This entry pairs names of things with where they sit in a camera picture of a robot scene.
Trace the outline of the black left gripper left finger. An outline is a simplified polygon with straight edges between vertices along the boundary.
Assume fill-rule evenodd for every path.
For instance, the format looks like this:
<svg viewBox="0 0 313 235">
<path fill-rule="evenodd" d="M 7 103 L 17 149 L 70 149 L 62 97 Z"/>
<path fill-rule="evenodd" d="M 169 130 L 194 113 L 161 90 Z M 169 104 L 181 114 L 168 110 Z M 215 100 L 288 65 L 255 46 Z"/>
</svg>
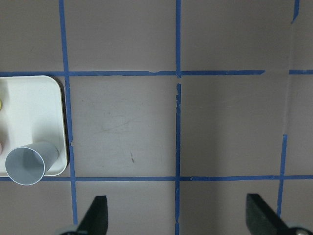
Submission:
<svg viewBox="0 0 313 235">
<path fill-rule="evenodd" d="M 96 196 L 78 226 L 59 229 L 56 235 L 106 235 L 108 231 L 107 197 Z"/>
</svg>

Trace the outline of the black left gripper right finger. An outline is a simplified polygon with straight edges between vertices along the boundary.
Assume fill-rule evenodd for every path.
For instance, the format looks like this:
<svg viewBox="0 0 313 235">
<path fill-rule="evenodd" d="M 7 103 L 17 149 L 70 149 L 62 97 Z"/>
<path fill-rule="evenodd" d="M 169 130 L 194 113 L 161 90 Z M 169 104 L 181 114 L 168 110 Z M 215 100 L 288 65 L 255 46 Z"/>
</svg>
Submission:
<svg viewBox="0 0 313 235">
<path fill-rule="evenodd" d="M 254 193 L 246 195 L 246 226 L 252 235 L 311 235 L 302 227 L 289 227 L 274 210 Z"/>
</svg>

